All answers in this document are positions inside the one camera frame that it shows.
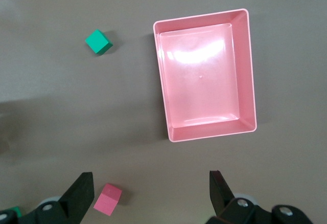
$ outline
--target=green cube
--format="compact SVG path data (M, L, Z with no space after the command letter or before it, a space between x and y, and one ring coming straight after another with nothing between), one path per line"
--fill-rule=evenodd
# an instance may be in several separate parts
M17 214L17 217L21 217L21 211L20 211L20 209L19 209L18 206L16 206L16 207L12 207L12 208L10 208L9 210L13 210L13 211L15 211L16 214Z
M112 42L98 29L96 29L85 42L96 54L104 54L113 46Z

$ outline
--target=metal bolt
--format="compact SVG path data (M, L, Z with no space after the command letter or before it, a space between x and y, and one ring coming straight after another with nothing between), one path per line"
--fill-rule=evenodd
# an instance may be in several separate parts
M291 216L293 215L293 212L287 208L287 207L280 207L279 210L284 214L284 215L287 215L287 216Z
M42 208L42 210L43 211L47 211L47 210L49 210L51 208L52 208L52 205L44 205L43 208Z
M237 200L237 203L239 204L239 206L242 206L242 207L248 207L249 206L247 201L245 201L244 199Z
M7 214L2 214L2 215L0 215L0 220L4 220L4 219L6 219L7 217L8 217Z

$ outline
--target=pink tray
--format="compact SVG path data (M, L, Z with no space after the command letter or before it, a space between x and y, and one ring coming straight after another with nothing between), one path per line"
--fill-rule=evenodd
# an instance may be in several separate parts
M246 9L157 21L153 30L172 142L256 129Z

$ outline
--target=gray table surface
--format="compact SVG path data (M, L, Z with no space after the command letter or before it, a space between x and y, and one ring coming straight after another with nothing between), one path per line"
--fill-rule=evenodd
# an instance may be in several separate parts
M246 8L258 129L171 143L153 39L157 20ZM96 56L84 40L104 31ZM29 212L92 171L108 217L82 223L201 224L208 172L261 207L327 219L327 0L0 0L0 209Z

